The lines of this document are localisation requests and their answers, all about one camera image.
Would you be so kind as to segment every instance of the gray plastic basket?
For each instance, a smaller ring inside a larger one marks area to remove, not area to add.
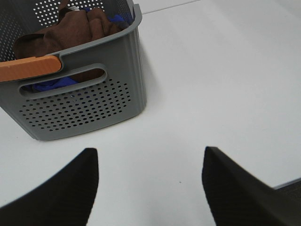
[[[53,53],[62,62],[57,73],[0,83],[0,106],[37,140],[101,129],[138,115],[146,105],[139,49],[139,5],[132,0],[70,3],[102,7],[108,16],[119,14],[131,25],[117,34]],[[11,49],[15,38],[57,20],[57,0],[0,0],[0,4],[0,61],[15,59]],[[40,93],[21,89],[96,68],[103,69],[105,74],[94,80]]]

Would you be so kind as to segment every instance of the blue cloth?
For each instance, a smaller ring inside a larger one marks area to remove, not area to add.
[[[126,18],[125,20],[128,24],[132,24],[134,21],[131,13],[126,13],[125,18]]]
[[[88,7],[83,7],[82,9],[84,9],[86,12],[90,12],[91,11],[91,9],[88,8]]]
[[[110,22],[124,22],[125,20],[120,15],[115,15],[113,18],[108,17]]]
[[[74,81],[73,79],[71,79],[69,77],[65,77],[65,78],[61,78],[61,79],[55,79],[55,80],[51,80],[51,81],[45,81],[45,82],[34,84],[34,85],[32,85],[32,89],[43,92],[43,91],[57,89],[57,88],[65,87],[65,86],[74,85],[77,83],[78,82]]]

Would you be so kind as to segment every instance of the perforated holes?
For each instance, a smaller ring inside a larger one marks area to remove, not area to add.
[[[120,81],[114,82],[112,79],[107,84],[103,82],[79,89],[76,91],[76,95],[69,92],[55,97],[26,100],[25,104],[21,105],[19,113],[28,123],[31,122],[29,124],[34,130],[58,132],[63,129],[87,126],[89,123],[114,117],[129,106],[128,85]],[[97,98],[91,98],[99,88],[104,89],[105,94],[97,93],[95,96]],[[76,100],[77,103],[73,105],[71,100]]]
[[[118,14],[121,15],[129,24],[131,24],[133,19],[127,1],[117,0],[117,6]]]
[[[0,18],[0,62],[15,60],[12,46],[25,31],[17,18],[5,8],[5,4],[0,7]]]
[[[60,2],[57,0],[41,1],[36,3],[36,7],[33,8],[33,12],[40,22],[41,26],[48,27],[55,24],[58,21],[58,6]],[[102,0],[70,0],[68,7],[76,6],[79,9],[82,8],[103,8]]]

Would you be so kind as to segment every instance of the white floor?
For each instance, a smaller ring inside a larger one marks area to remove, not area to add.
[[[143,14],[200,0],[134,0],[141,7]]]
[[[168,6],[140,2],[144,12]],[[145,111],[96,132],[39,142],[0,110],[0,206],[87,146],[100,159],[90,226],[215,225],[201,184],[207,145],[270,186],[301,177],[298,9],[298,1],[201,0],[145,14]]]

